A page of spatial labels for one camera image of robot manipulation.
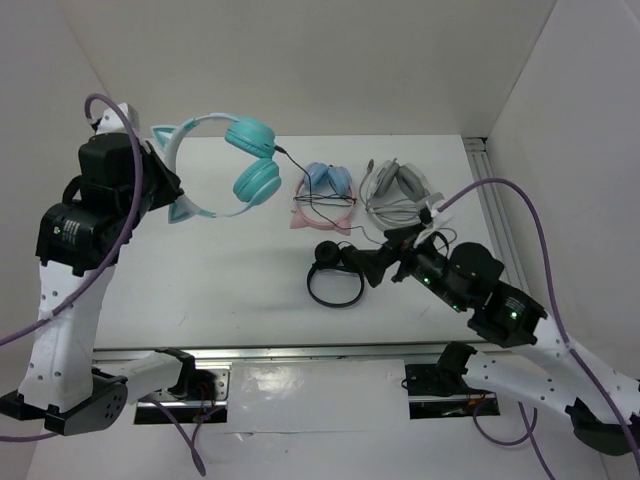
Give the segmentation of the teal cat-ear headphones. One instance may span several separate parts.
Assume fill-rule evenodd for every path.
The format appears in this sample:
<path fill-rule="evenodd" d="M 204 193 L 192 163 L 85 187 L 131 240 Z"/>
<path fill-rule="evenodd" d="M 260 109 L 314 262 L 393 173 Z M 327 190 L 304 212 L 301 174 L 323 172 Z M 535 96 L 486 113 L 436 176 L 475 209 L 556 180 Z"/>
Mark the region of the teal cat-ear headphones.
<path fill-rule="evenodd" d="M 165 166 L 172 173 L 176 173 L 177 155 L 182 141 L 201 123 L 217 120 L 229 123 L 224 135 L 228 144 L 256 158 L 233 185 L 233 193 L 241 202 L 241 207 L 230 213 L 214 212 L 200 207 L 187 194 L 182 193 L 169 207 L 168 222 L 171 224 L 177 224 L 194 217 L 216 219 L 241 215 L 249 209 L 265 203 L 282 184 L 279 166 L 273 160 L 276 151 L 273 130 L 251 117 L 229 113 L 209 113 L 193 117 L 179 126 L 153 126 L 151 128 L 152 137 L 163 152 Z"/>

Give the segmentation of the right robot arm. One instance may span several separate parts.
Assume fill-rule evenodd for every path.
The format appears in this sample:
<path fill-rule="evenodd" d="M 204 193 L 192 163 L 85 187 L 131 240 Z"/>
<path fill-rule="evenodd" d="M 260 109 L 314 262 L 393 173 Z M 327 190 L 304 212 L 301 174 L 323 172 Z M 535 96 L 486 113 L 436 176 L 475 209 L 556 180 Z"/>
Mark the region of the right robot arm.
<path fill-rule="evenodd" d="M 551 313 L 503 281 L 503 264 L 482 245 L 461 243 L 441 254 L 430 242 L 413 244 L 415 228 L 390 230 L 376 250 L 347 247 L 344 258 L 377 287 L 388 268 L 394 283 L 412 278 L 457 313 L 486 342 L 524 357 L 543 370 L 532 374 L 474 347 L 449 343 L 436 379 L 448 392 L 486 389 L 529 401 L 568 421 L 578 440 L 610 456 L 639 450 L 639 382 L 616 372 L 578 343 L 566 340 Z"/>

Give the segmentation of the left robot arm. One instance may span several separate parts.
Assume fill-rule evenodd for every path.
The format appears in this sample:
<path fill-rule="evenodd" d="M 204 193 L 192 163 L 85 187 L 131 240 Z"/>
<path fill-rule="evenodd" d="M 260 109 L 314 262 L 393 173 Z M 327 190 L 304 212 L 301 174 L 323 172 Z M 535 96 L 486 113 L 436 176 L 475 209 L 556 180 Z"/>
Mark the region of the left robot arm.
<path fill-rule="evenodd" d="M 198 377 L 194 357 L 174 348 L 114 372 L 94 366 L 100 312 L 120 250 L 147 212 L 168 205 L 181 190 L 177 176 L 135 136 L 95 135 L 78 158 L 80 175 L 40 222 L 34 345 L 20 386 L 1 398 L 3 415 L 41 420 L 61 436 L 105 430 L 126 404 L 156 391 L 187 398 Z"/>

